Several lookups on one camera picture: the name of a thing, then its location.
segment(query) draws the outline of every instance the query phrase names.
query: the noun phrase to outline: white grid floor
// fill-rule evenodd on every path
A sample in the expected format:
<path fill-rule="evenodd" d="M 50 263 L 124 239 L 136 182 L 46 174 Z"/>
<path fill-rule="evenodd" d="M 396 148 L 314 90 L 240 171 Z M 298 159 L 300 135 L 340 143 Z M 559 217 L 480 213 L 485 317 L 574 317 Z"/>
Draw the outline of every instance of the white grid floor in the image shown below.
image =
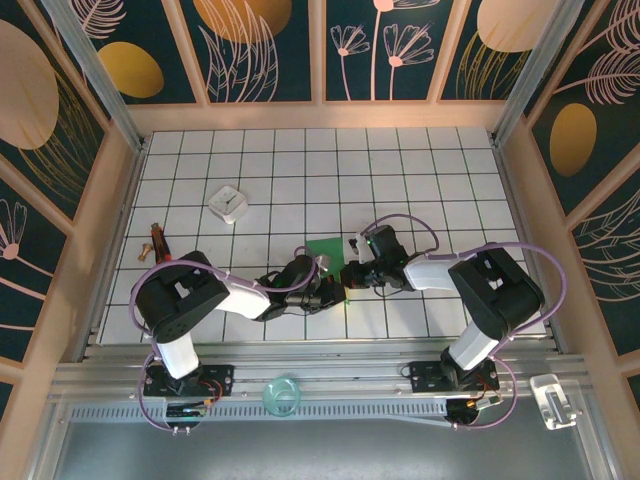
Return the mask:
<path fill-rule="evenodd" d="M 222 186 L 250 208 L 226 225 L 206 206 Z M 482 128 L 378 128 L 156 132 L 134 202 L 98 343 L 144 342 L 127 315 L 135 281 L 153 266 L 150 226 L 165 229 L 173 258 L 201 250 L 244 278 L 284 267 L 305 240 L 347 243 L 375 218 L 411 213 L 440 238 L 440 252 L 517 240 L 487 133 Z M 405 219 L 388 222 L 408 253 L 433 239 Z M 510 252 L 526 269 L 522 252 Z M 265 324 L 214 311 L 195 343 L 273 340 L 455 337 L 469 321 L 462 301 L 443 291 L 381 299 L 352 290 L 350 303 L 306 318 Z M 544 334 L 542 325 L 528 334 Z"/>

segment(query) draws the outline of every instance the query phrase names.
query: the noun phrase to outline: small brown object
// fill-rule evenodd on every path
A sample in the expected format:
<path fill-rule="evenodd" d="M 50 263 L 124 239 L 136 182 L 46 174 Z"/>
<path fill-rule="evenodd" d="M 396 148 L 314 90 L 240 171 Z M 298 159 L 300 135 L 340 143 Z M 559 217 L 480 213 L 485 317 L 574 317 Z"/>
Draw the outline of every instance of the small brown object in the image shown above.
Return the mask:
<path fill-rule="evenodd" d="M 149 252 L 151 251 L 153 251 L 153 245 L 151 245 L 150 243 L 142 244 L 142 253 L 138 257 L 138 260 L 144 262 L 147 259 L 147 255 L 149 255 Z"/>

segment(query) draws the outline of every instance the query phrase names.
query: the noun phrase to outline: flower illustration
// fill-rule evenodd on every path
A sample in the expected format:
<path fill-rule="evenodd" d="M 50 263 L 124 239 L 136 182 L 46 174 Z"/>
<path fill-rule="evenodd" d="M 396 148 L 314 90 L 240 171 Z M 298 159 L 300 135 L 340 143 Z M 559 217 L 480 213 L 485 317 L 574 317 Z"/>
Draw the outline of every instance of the flower illustration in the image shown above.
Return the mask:
<path fill-rule="evenodd" d="M 392 10 L 432 7 L 438 3 L 440 3 L 440 0 L 373 0 L 373 6 L 378 13 L 376 14 L 375 26 L 373 27 L 373 48 L 371 49 L 371 100 L 376 99 L 376 50 L 378 46 L 378 31 L 380 29 L 381 15 Z"/>
<path fill-rule="evenodd" d="M 344 83 L 344 91 L 347 94 L 347 100 L 351 100 L 349 93 L 349 85 L 347 84 L 347 74 L 344 68 L 344 57 L 349 55 L 357 55 L 358 53 L 368 52 L 371 48 L 369 42 L 365 42 L 366 35 L 362 30 L 362 25 L 357 27 L 345 27 L 344 31 L 340 25 L 331 27 L 331 39 L 340 55 L 340 66 L 342 67 L 342 82 Z"/>
<path fill-rule="evenodd" d="M 417 65 L 433 60 L 433 48 L 427 48 L 431 43 L 429 36 L 430 25 L 404 27 L 398 36 L 398 25 L 384 27 L 384 46 L 391 65 L 391 79 L 389 81 L 389 100 L 393 100 L 393 79 L 395 69 L 406 65 Z"/>
<path fill-rule="evenodd" d="M 20 240 L 27 224 L 27 207 L 16 202 L 13 205 L 13 216 L 9 202 L 0 199 L 0 257 L 14 260 L 20 251 Z"/>

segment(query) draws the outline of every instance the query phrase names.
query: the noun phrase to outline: yellow circle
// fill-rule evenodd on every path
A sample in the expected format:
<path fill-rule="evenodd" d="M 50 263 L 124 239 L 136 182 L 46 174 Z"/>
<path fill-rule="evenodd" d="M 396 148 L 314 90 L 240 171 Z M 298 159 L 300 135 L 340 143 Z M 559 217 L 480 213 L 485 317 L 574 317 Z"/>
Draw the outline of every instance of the yellow circle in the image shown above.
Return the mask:
<path fill-rule="evenodd" d="M 164 87 L 160 66 L 142 48 L 127 42 L 113 42 L 98 52 L 116 88 L 130 97 L 149 98 Z"/>
<path fill-rule="evenodd" d="M 556 171 L 571 177 L 585 166 L 596 144 L 598 126 L 591 110 L 579 103 L 564 107 L 551 128 L 549 150 Z"/>
<path fill-rule="evenodd" d="M 291 0 L 193 0 L 193 4 L 204 23 L 216 35 L 235 43 L 249 43 L 249 36 L 252 35 L 252 43 L 255 43 L 262 37 L 259 32 L 250 34 L 255 27 L 249 22 L 245 1 L 256 21 L 259 22 L 259 17 L 262 17 L 274 37 L 289 23 Z"/>
<path fill-rule="evenodd" d="M 478 35 L 498 52 L 525 52 L 538 43 L 558 0 L 482 0 Z"/>
<path fill-rule="evenodd" d="M 0 20 L 0 138 L 32 150 L 44 145 L 58 122 L 56 72 L 25 33 Z"/>

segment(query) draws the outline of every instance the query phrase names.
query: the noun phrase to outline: green cloth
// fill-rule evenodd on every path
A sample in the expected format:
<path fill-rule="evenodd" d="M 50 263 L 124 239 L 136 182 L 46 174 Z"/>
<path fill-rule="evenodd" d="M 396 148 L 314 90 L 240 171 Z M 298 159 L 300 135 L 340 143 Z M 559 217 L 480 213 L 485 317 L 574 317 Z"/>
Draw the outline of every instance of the green cloth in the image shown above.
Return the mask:
<path fill-rule="evenodd" d="M 344 267 L 344 252 L 342 251 L 342 237 L 323 238 L 321 240 L 309 240 L 307 242 L 313 254 L 327 255 L 331 261 L 329 262 L 329 271 L 323 275 L 333 275 L 336 280 L 340 279 L 340 270 Z"/>

